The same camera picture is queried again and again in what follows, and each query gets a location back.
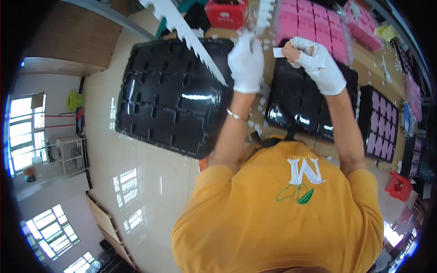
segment green bucket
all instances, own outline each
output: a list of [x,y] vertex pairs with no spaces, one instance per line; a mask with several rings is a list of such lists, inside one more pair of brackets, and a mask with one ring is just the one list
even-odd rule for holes
[[83,103],[84,103],[84,97],[82,94],[78,94],[74,91],[70,92],[67,99],[68,111],[70,112],[76,111],[76,108],[82,107]]

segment green leaf embroidery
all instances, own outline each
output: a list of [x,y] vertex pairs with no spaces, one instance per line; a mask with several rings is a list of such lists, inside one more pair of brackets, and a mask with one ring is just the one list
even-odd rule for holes
[[298,204],[301,205],[305,205],[306,203],[309,202],[309,200],[312,197],[312,193],[314,192],[314,189],[310,190],[309,192],[305,193],[304,196],[302,196],[299,200],[298,200]]

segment white wall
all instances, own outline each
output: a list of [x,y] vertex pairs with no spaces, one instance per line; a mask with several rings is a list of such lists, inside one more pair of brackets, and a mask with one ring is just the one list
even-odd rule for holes
[[30,220],[36,215],[61,204],[68,221],[80,242],[52,261],[46,256],[48,265],[55,272],[62,272],[86,252],[97,258],[102,252],[99,242],[103,235],[97,228],[85,191],[89,190],[86,174],[58,180],[47,188],[18,203],[23,219]]
[[[80,77],[57,74],[20,74],[14,89],[14,97],[38,94],[47,94],[45,102],[46,115],[59,115],[69,112],[67,98],[70,91],[79,91]],[[47,117],[45,126],[74,124],[75,117]],[[45,138],[53,139],[76,134],[75,126],[47,128]]]

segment white bottle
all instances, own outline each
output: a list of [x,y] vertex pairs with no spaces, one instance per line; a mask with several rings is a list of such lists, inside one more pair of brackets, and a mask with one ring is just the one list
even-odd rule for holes
[[56,150],[58,151],[58,156],[62,158],[62,141],[61,138],[56,139]]

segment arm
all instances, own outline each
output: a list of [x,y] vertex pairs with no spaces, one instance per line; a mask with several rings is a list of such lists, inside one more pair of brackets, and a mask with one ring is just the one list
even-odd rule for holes
[[338,95],[325,96],[325,99],[334,127],[334,145],[340,160],[340,170],[347,177],[355,170],[367,169],[363,139],[346,88]]
[[[249,116],[249,108],[255,98],[255,94],[243,94],[234,92],[229,109],[242,118]],[[237,120],[232,116],[226,117],[214,153],[209,162],[212,165],[225,165],[234,173],[238,172],[238,159],[244,148],[247,131],[247,123]]]
[[353,171],[367,169],[363,140],[355,122],[346,80],[327,49],[310,40],[295,37],[285,44],[282,54],[293,67],[302,66],[325,96],[341,171],[347,177]]

